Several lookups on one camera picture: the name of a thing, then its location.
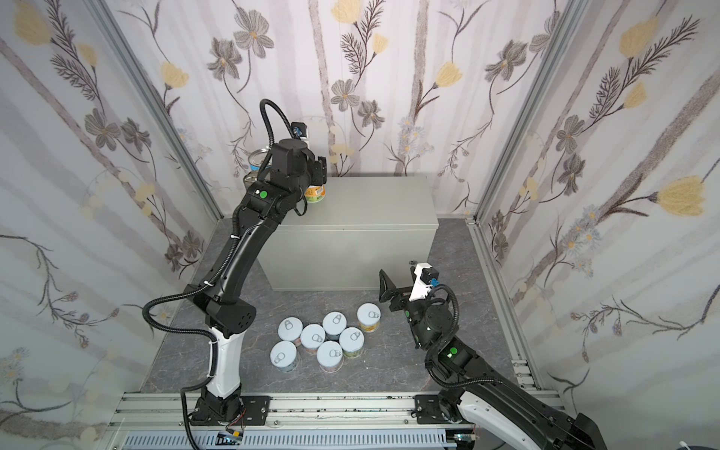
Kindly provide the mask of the white lid can yellow label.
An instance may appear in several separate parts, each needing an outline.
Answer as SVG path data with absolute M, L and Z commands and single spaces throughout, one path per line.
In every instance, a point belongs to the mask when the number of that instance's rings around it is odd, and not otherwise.
M 373 303 L 365 303 L 357 309 L 357 320 L 365 333 L 373 333 L 380 325 L 382 313 Z

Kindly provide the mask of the white lid can green label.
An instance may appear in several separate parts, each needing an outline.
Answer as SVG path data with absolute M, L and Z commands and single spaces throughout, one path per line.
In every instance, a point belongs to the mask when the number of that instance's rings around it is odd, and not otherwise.
M 346 358 L 356 358 L 363 354 L 365 335 L 359 328 L 348 327 L 340 334 L 339 344 Z

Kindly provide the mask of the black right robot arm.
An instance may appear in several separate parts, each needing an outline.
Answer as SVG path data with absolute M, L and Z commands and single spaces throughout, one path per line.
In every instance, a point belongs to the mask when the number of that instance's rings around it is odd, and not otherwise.
M 604 449 L 601 431 L 585 414 L 570 416 L 500 375 L 457 333 L 461 310 L 455 292 L 430 264 L 412 268 L 408 287 L 379 273 L 379 300 L 400 311 L 416 348 L 424 351 L 430 378 L 442 389 L 434 407 L 439 421 L 468 422 L 513 449 Z

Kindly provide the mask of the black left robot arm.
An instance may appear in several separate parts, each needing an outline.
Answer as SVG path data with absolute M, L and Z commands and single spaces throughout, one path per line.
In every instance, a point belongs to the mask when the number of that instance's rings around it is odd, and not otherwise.
M 232 212 L 232 230 L 219 258 L 200 283 L 180 294 L 153 299 L 142 308 L 142 318 L 150 327 L 200 336 L 210 346 L 206 378 L 180 391 L 185 428 L 243 420 L 247 408 L 241 397 L 240 356 L 245 333 L 257 315 L 256 307 L 241 298 L 243 284 L 283 219 L 291 212 L 305 215 L 307 190 L 327 181 L 326 158 L 309 149 L 306 126 L 289 121 L 270 99 L 262 99 L 259 107 L 269 140 L 267 152 L 256 180 Z M 179 300 L 189 300 L 204 313 L 203 328 L 178 328 L 152 316 L 153 308 Z

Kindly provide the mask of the white lid can orange label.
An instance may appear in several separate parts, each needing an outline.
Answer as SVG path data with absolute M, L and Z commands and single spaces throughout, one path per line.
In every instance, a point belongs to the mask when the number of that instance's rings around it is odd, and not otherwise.
M 305 191 L 305 199 L 309 204 L 317 204 L 326 196 L 325 186 L 310 186 Z

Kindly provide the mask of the dark red label can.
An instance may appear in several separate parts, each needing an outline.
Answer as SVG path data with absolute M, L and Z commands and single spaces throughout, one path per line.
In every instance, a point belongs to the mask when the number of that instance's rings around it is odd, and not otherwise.
M 259 175 L 258 170 L 253 170 L 251 172 L 248 172 L 243 179 L 243 183 L 245 186 L 245 189 L 250 189 L 251 186 L 257 181 Z

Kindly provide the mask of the blue label soup can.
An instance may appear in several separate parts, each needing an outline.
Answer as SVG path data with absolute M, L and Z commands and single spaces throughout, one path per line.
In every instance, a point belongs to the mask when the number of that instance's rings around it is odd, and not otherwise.
M 268 147 L 258 149 L 254 152 L 252 152 L 247 157 L 247 162 L 249 163 L 249 167 L 253 172 L 259 172 L 260 168 L 262 167 L 264 161 L 270 154 L 270 149 Z

